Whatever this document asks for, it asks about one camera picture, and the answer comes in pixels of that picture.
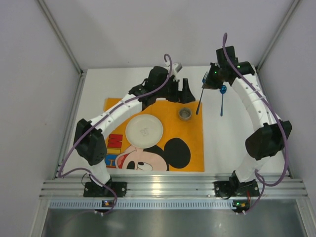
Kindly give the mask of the blue metallic spoon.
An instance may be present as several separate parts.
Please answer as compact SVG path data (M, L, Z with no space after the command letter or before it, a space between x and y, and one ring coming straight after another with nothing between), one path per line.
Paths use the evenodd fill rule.
M220 111L220 116L223 116L223 105L224 105L224 94L227 91L227 87L225 85L222 85L221 89L220 89L220 93L222 95L221 97L221 111Z

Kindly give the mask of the blue metallic fork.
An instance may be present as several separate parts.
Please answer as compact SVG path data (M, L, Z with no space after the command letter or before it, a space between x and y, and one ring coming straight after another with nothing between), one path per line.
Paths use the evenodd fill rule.
M197 109L196 109L196 115L198 115L198 114L199 114L199 111L200 111L200 105L201 105L201 101L202 101L202 96L203 96L203 92L204 92L204 85L205 85L207 76L208 76L208 72L206 72L206 73L204 74L203 79L202 79L202 90L201 90L201 94L200 94L198 106L197 106Z

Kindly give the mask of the small metal cup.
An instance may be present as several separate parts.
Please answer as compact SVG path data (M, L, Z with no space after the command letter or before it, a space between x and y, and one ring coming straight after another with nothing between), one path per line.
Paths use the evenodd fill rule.
M189 121L192 117L192 110L188 107L182 107L178 111L178 117L181 121Z

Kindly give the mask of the white round plate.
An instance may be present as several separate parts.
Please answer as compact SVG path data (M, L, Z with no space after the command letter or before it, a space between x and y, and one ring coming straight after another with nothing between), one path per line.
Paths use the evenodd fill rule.
M138 115L130 120L125 129L128 142L140 149L156 145L163 136L161 121L149 114Z

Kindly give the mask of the orange Mickey Mouse placemat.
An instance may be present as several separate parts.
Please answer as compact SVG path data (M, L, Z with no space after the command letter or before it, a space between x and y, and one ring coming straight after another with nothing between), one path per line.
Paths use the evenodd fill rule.
M157 117L163 125L163 136L154 146L140 149L132 146L125 135L129 120L123 122L107 138L105 165L108 168L142 171L204 171L202 111L196 115L198 103L172 103L158 100L142 114ZM192 110L189 121L181 121L178 111Z

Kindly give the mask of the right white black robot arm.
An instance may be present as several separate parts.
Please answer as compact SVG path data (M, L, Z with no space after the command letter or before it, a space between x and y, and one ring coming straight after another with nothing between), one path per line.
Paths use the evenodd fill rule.
M292 130L290 121L273 115L259 85L255 68L239 62L233 46L216 50L217 62L202 79L203 89L222 89L225 83L237 93L249 114L254 132L246 139L246 156L230 177L231 186L240 189L255 180L255 172L284 148Z

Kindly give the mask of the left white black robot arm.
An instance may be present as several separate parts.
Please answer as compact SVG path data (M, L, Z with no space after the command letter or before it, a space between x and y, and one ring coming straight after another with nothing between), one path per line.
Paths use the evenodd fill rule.
M187 104L195 101L190 91L188 79L182 79L179 90L177 73L180 63L167 68L155 66L144 81L134 86L114 106L90 120L81 119L76 126L74 149L89 164L91 180L98 186L107 184L111 176L101 163L107 155L105 139L123 122L145 110L163 98L169 102Z

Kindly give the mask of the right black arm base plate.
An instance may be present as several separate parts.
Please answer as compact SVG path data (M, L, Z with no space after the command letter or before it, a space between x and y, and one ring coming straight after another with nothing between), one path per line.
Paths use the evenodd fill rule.
M258 197L260 192L256 181L231 184L229 181L216 181L214 184L215 196L223 199L231 197Z

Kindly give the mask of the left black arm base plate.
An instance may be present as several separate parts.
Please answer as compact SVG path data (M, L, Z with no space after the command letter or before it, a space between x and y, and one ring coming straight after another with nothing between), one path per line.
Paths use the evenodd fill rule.
M126 195L127 183L111 182L109 188L117 195L117 197L122 198ZM105 187L101 187L94 182L86 182L83 196L85 198L113 198L114 194Z

